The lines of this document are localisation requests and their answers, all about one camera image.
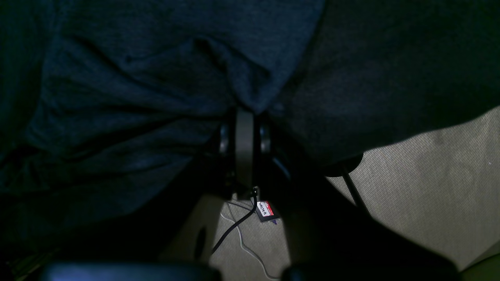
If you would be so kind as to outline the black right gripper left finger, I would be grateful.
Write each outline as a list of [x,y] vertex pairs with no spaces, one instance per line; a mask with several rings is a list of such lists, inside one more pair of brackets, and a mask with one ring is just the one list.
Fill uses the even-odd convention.
[[224,157],[233,154],[235,150],[236,113],[237,111],[228,111],[220,123],[218,152]]

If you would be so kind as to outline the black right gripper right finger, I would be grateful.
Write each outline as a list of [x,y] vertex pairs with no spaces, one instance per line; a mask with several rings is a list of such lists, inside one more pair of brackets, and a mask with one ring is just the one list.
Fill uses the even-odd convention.
[[267,114],[254,116],[254,148],[258,155],[271,152],[271,126]]

